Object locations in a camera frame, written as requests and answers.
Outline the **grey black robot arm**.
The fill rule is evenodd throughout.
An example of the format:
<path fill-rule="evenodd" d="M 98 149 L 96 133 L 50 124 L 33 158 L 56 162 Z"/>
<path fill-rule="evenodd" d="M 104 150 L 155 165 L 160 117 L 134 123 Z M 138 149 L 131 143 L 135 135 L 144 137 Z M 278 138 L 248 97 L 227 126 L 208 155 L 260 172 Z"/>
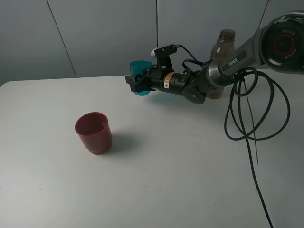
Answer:
<path fill-rule="evenodd" d="M 273 19 L 241 45 L 235 53 L 221 61 L 206 63 L 194 60 L 200 71 L 175 73 L 170 55 L 176 53 L 176 45 L 168 45 L 153 51 L 157 64 L 144 73 L 126 76 L 132 92 L 159 90 L 181 95 L 195 104 L 202 104 L 207 95 L 220 90 L 233 81 L 234 75 L 251 65 L 266 66 L 280 73 L 304 72 L 304 12 L 295 11 Z"/>

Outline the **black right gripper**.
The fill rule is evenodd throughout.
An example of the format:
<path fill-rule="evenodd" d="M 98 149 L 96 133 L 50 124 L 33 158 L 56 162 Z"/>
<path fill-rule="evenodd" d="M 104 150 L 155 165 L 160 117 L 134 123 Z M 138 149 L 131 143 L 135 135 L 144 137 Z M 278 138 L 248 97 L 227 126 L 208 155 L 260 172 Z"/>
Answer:
<path fill-rule="evenodd" d="M 164 92 L 164 73 L 164 69 L 159 69 L 156 65 L 152 65 L 142 77 L 141 75 L 128 75 L 125 76 L 125 81 L 132 92 L 155 90 Z"/>

